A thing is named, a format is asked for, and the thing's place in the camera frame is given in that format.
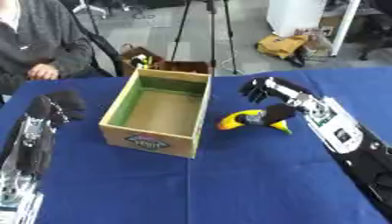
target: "open box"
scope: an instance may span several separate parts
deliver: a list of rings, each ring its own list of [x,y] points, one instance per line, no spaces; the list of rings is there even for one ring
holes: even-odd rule
[[[137,69],[100,122],[108,144],[194,158],[208,74]]]

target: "tripod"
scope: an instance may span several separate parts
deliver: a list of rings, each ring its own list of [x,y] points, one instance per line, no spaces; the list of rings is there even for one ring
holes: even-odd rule
[[[178,36],[174,40],[176,45],[174,46],[173,54],[171,56],[171,62],[174,61],[176,58],[176,53],[177,50],[179,49],[179,41],[181,40],[182,33],[184,31],[184,26],[186,23],[186,18],[188,17],[188,12],[189,8],[191,7],[191,2],[192,0],[186,0],[186,5],[185,5],[185,10],[184,10],[184,16],[181,19],[181,24],[178,29]],[[227,35],[228,35],[228,40],[230,43],[230,50],[231,50],[231,56],[233,59],[233,74],[238,74],[237,71],[237,64],[235,62],[235,49],[234,49],[234,43],[233,43],[233,30],[230,22],[230,13],[228,10],[228,0],[223,0],[223,3],[225,4],[225,14],[226,14],[226,23],[227,23]],[[214,5],[214,0],[206,0],[206,10],[211,13],[211,67],[213,69],[213,77],[215,76],[215,68],[216,68],[216,58],[215,58],[215,14],[216,14],[216,9]]]

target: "person's hand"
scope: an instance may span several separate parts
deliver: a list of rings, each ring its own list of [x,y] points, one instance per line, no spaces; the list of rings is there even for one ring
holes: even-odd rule
[[[30,69],[27,77],[32,81],[55,81],[59,78],[59,70],[51,65],[37,64]]]

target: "blue tablecloth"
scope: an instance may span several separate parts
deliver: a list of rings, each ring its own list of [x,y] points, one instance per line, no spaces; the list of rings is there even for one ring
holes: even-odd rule
[[[71,88],[87,102],[87,119],[67,124],[56,136],[39,224],[387,223],[301,115],[289,121],[293,136],[260,127],[215,129],[226,114],[277,102],[257,106],[238,94],[244,81],[264,75],[335,97],[392,143],[392,68],[383,67],[215,78],[194,160],[105,144],[98,122],[126,79],[30,82],[0,109],[0,144],[35,95]]]

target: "gray floor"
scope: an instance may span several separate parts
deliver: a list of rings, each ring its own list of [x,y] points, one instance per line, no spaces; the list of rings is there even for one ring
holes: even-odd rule
[[[234,30],[234,45],[237,51],[238,67],[245,74],[255,74],[273,70],[295,69],[287,62],[262,55],[254,48],[254,44],[271,33],[266,18],[268,0],[229,1],[232,26]],[[227,27],[223,3],[218,2],[216,16],[217,37],[216,51],[219,75],[230,75],[231,62],[224,66],[222,62],[230,59]],[[170,57],[173,40],[179,29],[179,22],[184,7],[147,10],[144,15],[154,15],[154,18],[134,19],[135,11],[117,11],[106,20],[97,19],[101,34],[106,37],[115,48],[130,43],[133,46],[144,46],[150,51]],[[83,23],[91,27],[86,15],[80,15]],[[178,49],[177,60],[210,60],[210,24],[209,14],[204,3],[195,2],[186,22],[184,35]],[[379,50],[373,52],[369,61],[358,61],[359,45],[344,45],[339,57],[309,61],[304,69],[319,69],[327,67],[376,67],[392,65],[392,52]],[[108,59],[100,52],[97,55],[101,65],[113,71]]]

